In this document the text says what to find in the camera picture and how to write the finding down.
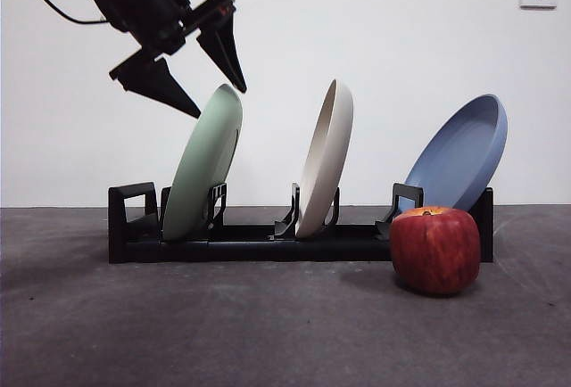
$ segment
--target apple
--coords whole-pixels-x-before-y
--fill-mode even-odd
[[[461,291],[480,269],[480,234],[464,210],[427,206],[404,211],[390,227],[397,274],[413,289],[435,294]]]

